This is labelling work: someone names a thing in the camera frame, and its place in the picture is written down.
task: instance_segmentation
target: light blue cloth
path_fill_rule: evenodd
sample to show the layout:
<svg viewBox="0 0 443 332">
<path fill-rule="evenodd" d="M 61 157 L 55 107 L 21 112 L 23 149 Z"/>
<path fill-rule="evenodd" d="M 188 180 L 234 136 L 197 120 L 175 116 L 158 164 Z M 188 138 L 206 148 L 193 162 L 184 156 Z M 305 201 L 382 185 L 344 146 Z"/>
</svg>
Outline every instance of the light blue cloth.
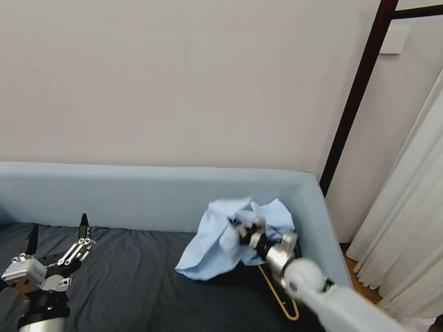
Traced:
<svg viewBox="0 0 443 332">
<path fill-rule="evenodd" d="M 266 205 L 251 202 L 250 198 L 213 201 L 175 270 L 190 279 L 208 280 L 234 269 L 240 261 L 246 265 L 262 264 L 254 250 L 239 244 L 228 220 L 237 217 L 250 223 L 258 216 L 266 221 L 266 235 L 272 239 L 281 239 L 280 234 L 294 231 L 291 213 L 278 199 Z"/>
</svg>

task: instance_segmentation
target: bed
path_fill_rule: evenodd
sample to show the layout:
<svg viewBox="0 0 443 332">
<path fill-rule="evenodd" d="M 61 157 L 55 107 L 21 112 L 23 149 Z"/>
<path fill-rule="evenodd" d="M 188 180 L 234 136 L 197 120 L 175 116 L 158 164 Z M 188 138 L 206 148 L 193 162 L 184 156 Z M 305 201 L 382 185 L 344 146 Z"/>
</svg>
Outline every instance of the bed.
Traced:
<svg viewBox="0 0 443 332">
<path fill-rule="evenodd" d="M 245 196 L 278 197 L 293 214 L 302 255 L 350 287 L 315 176 L 261 169 L 0 163 L 0 267 L 33 223 L 41 225 L 37 256 L 66 250 L 87 212 L 97 245 L 73 275 L 68 331 L 323 331 L 275 287 L 287 317 L 266 267 L 238 266 L 209 282 L 174 271 L 207 204 Z M 0 305 L 0 331 L 16 331 L 26 304 L 6 289 Z"/>
</svg>

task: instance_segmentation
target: light blue bed frame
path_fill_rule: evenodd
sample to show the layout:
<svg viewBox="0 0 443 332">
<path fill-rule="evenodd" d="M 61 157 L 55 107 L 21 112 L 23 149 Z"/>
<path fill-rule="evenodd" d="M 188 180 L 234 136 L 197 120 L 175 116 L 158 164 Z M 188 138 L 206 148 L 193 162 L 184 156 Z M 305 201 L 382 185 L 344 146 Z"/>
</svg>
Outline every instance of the light blue bed frame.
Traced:
<svg viewBox="0 0 443 332">
<path fill-rule="evenodd" d="M 208 203 L 279 198 L 292 213 L 302 255 L 331 280 L 351 285 L 313 174 L 263 169 L 0 163 L 0 224 L 196 232 Z"/>
</svg>

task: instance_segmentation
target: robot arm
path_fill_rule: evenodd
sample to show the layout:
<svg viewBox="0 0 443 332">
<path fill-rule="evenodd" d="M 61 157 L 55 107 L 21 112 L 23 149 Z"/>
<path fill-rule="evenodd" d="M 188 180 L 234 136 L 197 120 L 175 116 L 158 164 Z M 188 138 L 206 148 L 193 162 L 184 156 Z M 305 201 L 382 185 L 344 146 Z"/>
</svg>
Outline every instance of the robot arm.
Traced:
<svg viewBox="0 0 443 332">
<path fill-rule="evenodd" d="M 29 301 L 28 311 L 19 319 L 19 332 L 65 331 L 70 309 L 66 305 L 69 277 L 82 265 L 95 241 L 91 239 L 86 214 L 82 215 L 78 241 L 68 251 L 35 258 L 38 243 L 38 225 L 26 238 L 25 250 L 12 258 L 0 280 L 2 287 L 10 287 Z"/>
<path fill-rule="evenodd" d="M 296 258 L 297 234 L 284 234 L 281 243 L 266 237 L 263 220 L 249 227 L 231 220 L 240 243 L 266 261 L 273 277 L 289 296 L 306 304 L 328 332 L 404 332 L 403 327 L 351 288 L 333 284 L 311 260 Z"/>
</svg>

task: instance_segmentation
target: white wall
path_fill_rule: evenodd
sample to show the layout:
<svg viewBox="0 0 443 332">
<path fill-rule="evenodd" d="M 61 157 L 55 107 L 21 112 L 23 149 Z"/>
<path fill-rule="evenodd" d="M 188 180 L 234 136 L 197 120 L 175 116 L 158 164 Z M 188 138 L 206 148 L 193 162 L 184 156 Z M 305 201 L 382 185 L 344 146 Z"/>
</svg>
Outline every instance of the white wall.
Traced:
<svg viewBox="0 0 443 332">
<path fill-rule="evenodd" d="M 401 0 L 398 8 L 432 4 Z M 395 24 L 411 29 L 403 52 L 379 56 L 327 194 L 343 242 L 363 222 L 443 65 L 443 17 Z"/>
<path fill-rule="evenodd" d="M 320 176 L 377 6 L 0 0 L 0 160 Z M 341 241 L 437 75 L 442 24 L 417 23 L 377 64 L 328 196 Z"/>
</svg>

